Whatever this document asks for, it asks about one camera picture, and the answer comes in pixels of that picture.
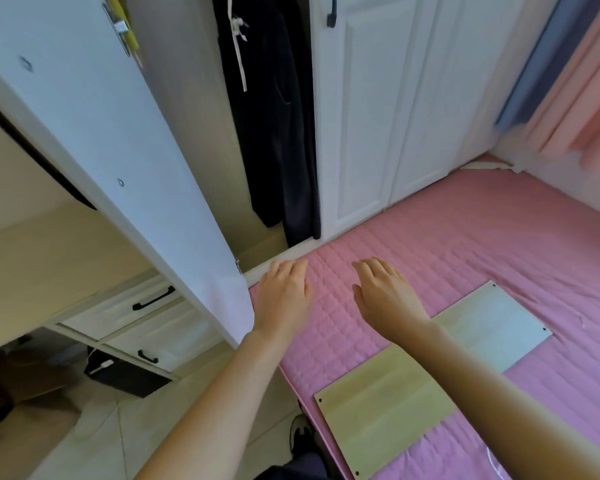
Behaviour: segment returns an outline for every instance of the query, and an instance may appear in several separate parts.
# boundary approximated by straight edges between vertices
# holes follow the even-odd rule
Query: screw
[[[23,56],[19,55],[18,60],[20,61],[20,65],[23,69],[28,70],[29,72],[33,72],[33,65],[31,62],[26,60]]]

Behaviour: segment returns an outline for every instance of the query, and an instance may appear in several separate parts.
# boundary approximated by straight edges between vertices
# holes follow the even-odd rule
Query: white wall
[[[0,128],[0,229],[72,200],[73,197]]]
[[[558,0],[527,0],[482,97],[471,129],[464,138],[456,165],[492,148],[500,133],[494,123],[515,85]]]
[[[510,163],[522,165],[531,175],[600,211],[600,177],[583,171],[578,165],[578,153],[550,161],[526,148],[522,126],[504,134],[492,153]]]
[[[240,255],[272,239],[251,209],[211,0],[127,0],[151,88],[224,238]]]

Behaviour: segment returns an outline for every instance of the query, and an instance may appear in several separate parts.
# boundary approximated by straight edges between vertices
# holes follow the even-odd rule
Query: pink quilted fabric
[[[400,269],[432,316],[493,280],[547,323],[554,336],[505,375],[600,446],[600,213],[523,173],[460,170],[306,256],[315,304],[281,369],[346,478],[313,395],[387,346],[351,291],[350,263],[375,255]],[[373,478],[496,475],[456,413]]]

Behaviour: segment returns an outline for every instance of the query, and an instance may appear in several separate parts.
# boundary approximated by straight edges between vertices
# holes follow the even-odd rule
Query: black handle
[[[158,357],[156,357],[155,359],[149,358],[146,355],[144,355],[144,352],[142,352],[142,350],[138,350],[138,356],[140,358],[143,358],[145,360],[148,360],[151,363],[158,363]]]
[[[173,286],[169,286],[167,288],[167,293],[165,294],[161,294],[158,298],[153,298],[151,301],[147,301],[144,305],[140,302],[135,303],[134,306],[132,306],[131,308],[133,309],[133,311],[138,311],[138,310],[142,310],[143,308],[145,308],[146,306],[151,305],[152,303],[155,303],[156,301],[158,301],[159,299],[164,298],[165,296],[170,295],[171,293],[173,293],[174,291],[176,291],[176,288],[174,288]]]
[[[338,17],[337,4],[338,0],[331,0],[331,13],[327,15],[327,27],[334,28],[336,26],[336,19]]]

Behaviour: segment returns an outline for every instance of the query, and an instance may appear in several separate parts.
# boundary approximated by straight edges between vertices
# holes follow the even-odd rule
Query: person's left hand
[[[307,261],[273,261],[260,280],[253,331],[281,340],[285,346],[309,316],[313,292],[304,277]]]

